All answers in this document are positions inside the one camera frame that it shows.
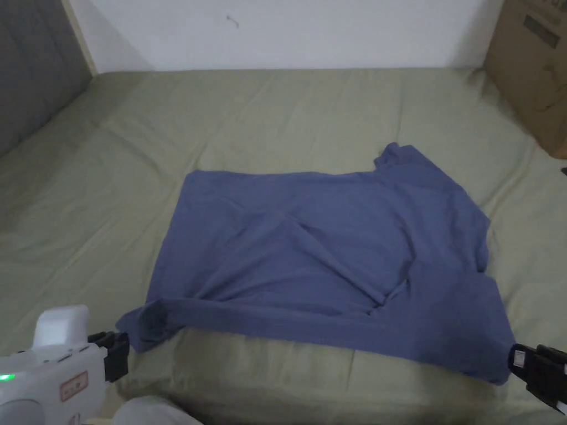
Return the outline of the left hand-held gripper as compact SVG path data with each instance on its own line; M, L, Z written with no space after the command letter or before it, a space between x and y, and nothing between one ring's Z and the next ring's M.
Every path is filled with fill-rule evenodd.
M128 374L126 333L87 332L85 305L44 311L32 346L1 357L2 424L84 424Z

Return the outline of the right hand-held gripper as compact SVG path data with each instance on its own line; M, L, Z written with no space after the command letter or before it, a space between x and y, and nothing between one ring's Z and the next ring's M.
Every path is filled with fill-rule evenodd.
M544 345L514 344L508 368L525 379L526 390L556 411L566 414L566 353Z

